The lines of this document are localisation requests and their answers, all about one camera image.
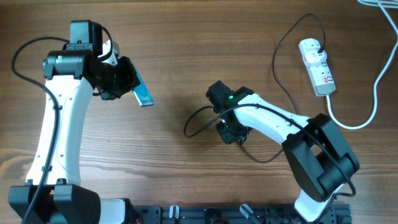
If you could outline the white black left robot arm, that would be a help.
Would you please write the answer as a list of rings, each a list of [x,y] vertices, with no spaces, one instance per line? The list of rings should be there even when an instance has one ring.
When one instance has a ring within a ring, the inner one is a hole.
[[[80,146],[92,97],[115,100],[143,88],[131,59],[104,35],[99,23],[72,21],[62,50],[43,62],[47,101],[37,152],[24,185],[12,186],[8,196],[23,223],[142,221],[129,199],[103,199],[81,186]]]

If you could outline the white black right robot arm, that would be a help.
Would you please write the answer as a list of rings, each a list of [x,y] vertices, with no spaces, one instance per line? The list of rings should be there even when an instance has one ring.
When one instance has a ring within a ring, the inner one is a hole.
[[[314,118],[285,111],[253,90],[233,91],[217,81],[206,97],[221,122],[216,129],[226,144],[242,144],[255,129],[282,146],[301,188],[295,211],[306,221],[318,221],[345,184],[359,170],[359,161],[335,122],[320,113]]]

